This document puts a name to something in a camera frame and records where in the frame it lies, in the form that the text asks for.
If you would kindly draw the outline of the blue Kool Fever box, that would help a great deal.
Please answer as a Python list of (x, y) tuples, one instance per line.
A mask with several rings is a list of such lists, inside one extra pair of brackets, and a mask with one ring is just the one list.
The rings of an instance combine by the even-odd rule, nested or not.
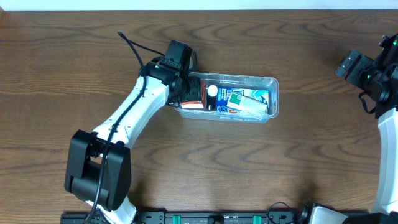
[(219, 88), (216, 110), (249, 116), (268, 115), (269, 91), (232, 87)]

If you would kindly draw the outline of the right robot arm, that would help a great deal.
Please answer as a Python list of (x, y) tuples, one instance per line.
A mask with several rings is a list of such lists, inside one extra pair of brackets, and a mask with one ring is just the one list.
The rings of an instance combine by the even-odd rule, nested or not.
[(335, 74), (361, 89), (375, 103), (365, 107), (378, 121), (381, 161), (371, 213), (347, 214), (314, 203), (303, 208), (297, 223), (397, 223), (397, 36), (383, 36), (381, 53), (372, 59), (357, 50), (343, 58)]

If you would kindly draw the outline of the red ActiFast medicine box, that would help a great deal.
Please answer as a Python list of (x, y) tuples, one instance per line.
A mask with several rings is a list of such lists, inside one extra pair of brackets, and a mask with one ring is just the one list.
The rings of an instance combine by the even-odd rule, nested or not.
[(188, 95), (180, 102), (181, 109), (205, 108), (205, 81), (190, 82)]

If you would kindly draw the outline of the white green medicine box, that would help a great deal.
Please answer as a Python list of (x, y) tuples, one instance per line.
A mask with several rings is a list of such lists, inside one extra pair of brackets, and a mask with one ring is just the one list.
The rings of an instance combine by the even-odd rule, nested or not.
[(250, 114), (252, 116), (265, 116), (268, 110), (266, 104), (238, 93), (231, 94), (227, 106), (239, 111), (239, 113)]

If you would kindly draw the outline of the dark bottle white cap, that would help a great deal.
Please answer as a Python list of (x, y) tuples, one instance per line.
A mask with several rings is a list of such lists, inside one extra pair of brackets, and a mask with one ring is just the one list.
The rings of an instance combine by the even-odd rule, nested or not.
[(208, 110), (214, 110), (217, 101), (218, 87), (216, 85), (210, 85), (207, 89), (206, 94), (206, 108)]

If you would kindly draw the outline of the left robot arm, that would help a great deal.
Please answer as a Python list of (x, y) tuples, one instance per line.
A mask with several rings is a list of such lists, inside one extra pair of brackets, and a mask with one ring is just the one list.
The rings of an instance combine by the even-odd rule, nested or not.
[(155, 58), (139, 70), (136, 85), (119, 108), (91, 132), (70, 140), (65, 190), (90, 204), (83, 223), (100, 213), (106, 223), (132, 223), (136, 207), (128, 198), (131, 149), (151, 117), (163, 106), (201, 99), (197, 66)]

